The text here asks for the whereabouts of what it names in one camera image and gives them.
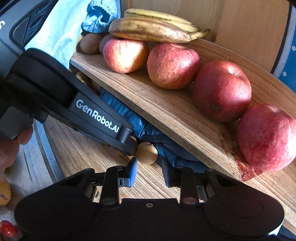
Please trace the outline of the person's left hand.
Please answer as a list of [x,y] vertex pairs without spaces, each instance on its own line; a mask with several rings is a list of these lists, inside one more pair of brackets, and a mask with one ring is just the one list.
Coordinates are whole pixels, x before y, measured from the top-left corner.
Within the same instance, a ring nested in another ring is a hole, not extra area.
[[33,134],[33,127],[29,127],[23,130],[13,140],[1,141],[0,149],[0,163],[1,163],[1,175],[4,173],[6,168],[12,166],[16,160],[17,154],[20,149],[20,145],[25,145],[29,142]]

